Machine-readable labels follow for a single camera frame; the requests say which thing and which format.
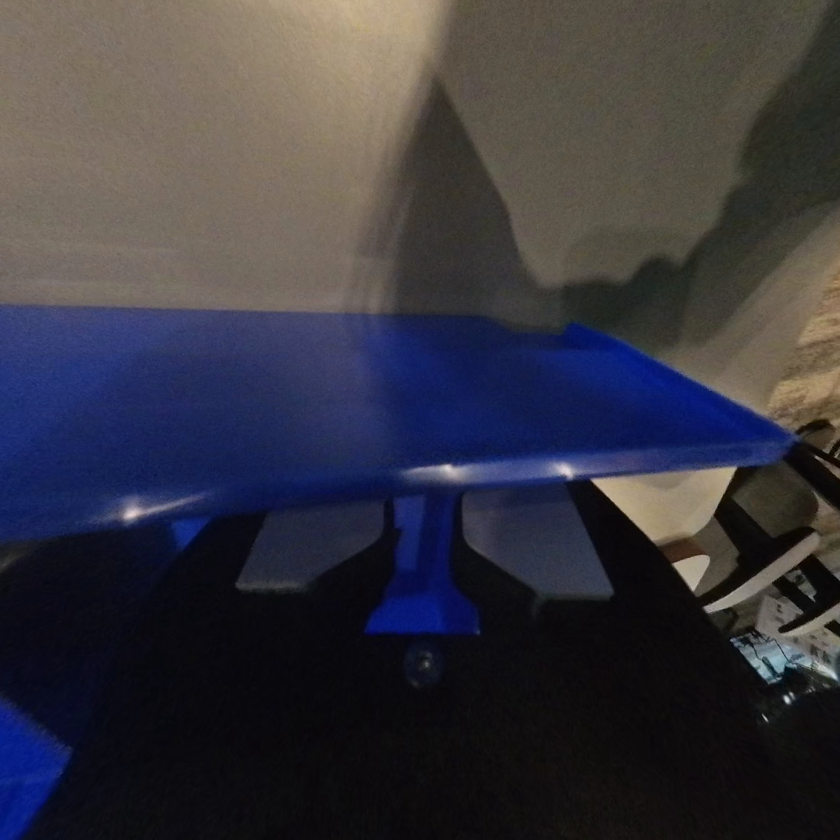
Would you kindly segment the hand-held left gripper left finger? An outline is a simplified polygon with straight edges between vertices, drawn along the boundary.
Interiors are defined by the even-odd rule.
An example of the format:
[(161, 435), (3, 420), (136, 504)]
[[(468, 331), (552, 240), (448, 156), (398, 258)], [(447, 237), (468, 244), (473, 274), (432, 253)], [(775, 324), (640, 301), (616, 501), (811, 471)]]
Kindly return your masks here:
[(370, 549), (392, 526), (392, 506), (312, 506), (271, 512), (236, 580), (240, 592), (303, 592)]

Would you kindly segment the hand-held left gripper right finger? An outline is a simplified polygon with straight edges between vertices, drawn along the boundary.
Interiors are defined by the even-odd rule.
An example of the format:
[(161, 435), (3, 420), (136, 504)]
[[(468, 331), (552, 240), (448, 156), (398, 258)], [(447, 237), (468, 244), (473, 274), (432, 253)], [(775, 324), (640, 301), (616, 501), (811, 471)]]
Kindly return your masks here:
[(606, 602), (612, 583), (566, 485), (476, 490), (461, 501), (468, 546), (542, 601)]

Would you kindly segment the blue plastic bin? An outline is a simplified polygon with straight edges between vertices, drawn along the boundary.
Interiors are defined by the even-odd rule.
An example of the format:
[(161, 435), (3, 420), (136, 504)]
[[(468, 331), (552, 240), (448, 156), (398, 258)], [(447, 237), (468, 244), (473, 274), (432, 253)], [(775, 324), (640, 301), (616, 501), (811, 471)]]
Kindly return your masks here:
[[(793, 437), (605, 335), (483, 318), (2, 306), (2, 668), (74, 745), (27, 838), (781, 838), (754, 678), (590, 480)], [(476, 490), (566, 485), (614, 594), (472, 550)], [(392, 506), (302, 592), (266, 517)]]

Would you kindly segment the white office chair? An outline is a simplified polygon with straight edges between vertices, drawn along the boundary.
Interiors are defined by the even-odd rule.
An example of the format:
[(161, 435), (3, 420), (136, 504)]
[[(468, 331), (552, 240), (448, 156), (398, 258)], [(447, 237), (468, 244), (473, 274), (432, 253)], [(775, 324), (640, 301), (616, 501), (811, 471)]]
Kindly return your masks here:
[(833, 433), (827, 421), (803, 426), (793, 448), (776, 465), (739, 469), (713, 521), (736, 552), (729, 573), (699, 595), (711, 615), (732, 610), (768, 589), (791, 600), (812, 589), (808, 616), (839, 606), (838, 577), (818, 559), (818, 504), (838, 511), (838, 443), (819, 448), (814, 438)]

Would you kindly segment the printed white box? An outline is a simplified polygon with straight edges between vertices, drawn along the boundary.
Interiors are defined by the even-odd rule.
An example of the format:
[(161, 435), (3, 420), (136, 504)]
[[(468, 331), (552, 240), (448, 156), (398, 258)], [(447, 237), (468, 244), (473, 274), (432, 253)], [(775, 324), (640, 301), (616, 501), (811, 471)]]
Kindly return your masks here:
[(802, 676), (829, 687), (838, 686), (838, 605), (826, 616), (808, 616), (812, 589), (806, 586), (794, 600), (781, 593), (762, 596), (752, 625), (730, 638), (730, 644), (769, 686)]

